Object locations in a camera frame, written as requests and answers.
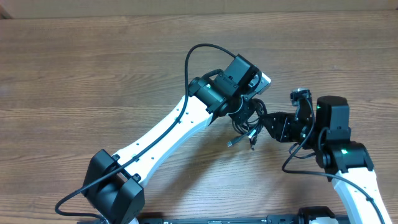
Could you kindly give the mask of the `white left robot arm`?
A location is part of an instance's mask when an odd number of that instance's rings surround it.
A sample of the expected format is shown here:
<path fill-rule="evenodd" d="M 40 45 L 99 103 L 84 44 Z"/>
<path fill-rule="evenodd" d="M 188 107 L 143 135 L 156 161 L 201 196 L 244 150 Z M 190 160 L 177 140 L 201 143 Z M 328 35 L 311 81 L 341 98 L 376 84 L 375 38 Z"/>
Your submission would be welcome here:
<path fill-rule="evenodd" d="M 91 158 L 83 196 L 105 223 L 134 223 L 145 204 L 144 187 L 162 163 L 219 117 L 245 123 L 254 112 L 255 95 L 270 84 L 241 55 L 224 70 L 194 78 L 178 105 L 141 138 L 114 154 L 102 149 Z"/>

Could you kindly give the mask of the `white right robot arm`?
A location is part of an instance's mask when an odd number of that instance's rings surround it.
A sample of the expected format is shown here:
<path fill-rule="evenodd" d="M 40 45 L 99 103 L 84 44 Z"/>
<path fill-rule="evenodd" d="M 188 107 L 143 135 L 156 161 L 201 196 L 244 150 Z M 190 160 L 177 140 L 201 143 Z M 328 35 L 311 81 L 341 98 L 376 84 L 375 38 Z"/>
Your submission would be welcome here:
<path fill-rule="evenodd" d="M 289 157 L 282 165 L 288 174 L 326 177 L 346 209 L 350 223 L 390 223 L 382 201 L 374 163 L 364 144 L 351 140 L 349 104 L 340 96 L 322 96 L 312 105 L 305 96 L 293 96 L 295 113 L 261 116 L 261 124 L 279 142 L 290 142 Z M 292 170 L 301 149 L 310 149 L 321 171 Z"/>

